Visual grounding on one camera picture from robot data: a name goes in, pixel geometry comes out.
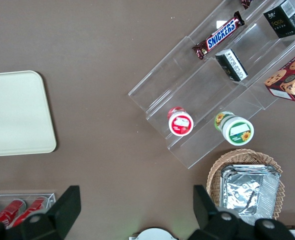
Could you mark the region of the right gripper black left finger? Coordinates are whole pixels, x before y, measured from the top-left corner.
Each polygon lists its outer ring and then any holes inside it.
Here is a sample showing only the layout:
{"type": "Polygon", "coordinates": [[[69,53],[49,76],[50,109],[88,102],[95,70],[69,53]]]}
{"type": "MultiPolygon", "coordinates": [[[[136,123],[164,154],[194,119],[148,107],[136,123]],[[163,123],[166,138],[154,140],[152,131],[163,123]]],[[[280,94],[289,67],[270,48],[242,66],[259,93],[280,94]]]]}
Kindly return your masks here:
{"type": "Polygon", "coordinates": [[[31,215],[10,229],[0,222],[0,240],[63,240],[80,212],[80,187],[71,185],[46,213],[31,215]]]}

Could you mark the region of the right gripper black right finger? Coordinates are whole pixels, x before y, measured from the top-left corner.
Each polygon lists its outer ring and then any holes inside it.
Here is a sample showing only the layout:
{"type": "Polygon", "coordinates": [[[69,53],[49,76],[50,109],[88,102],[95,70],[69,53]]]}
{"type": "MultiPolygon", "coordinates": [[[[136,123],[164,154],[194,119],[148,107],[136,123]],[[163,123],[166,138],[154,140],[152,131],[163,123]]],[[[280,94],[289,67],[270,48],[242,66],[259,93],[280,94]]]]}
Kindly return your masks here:
{"type": "Polygon", "coordinates": [[[203,185],[193,186],[193,211],[199,225],[190,240],[294,240],[295,236],[277,220],[261,218],[254,226],[234,214],[216,208],[203,185]]]}

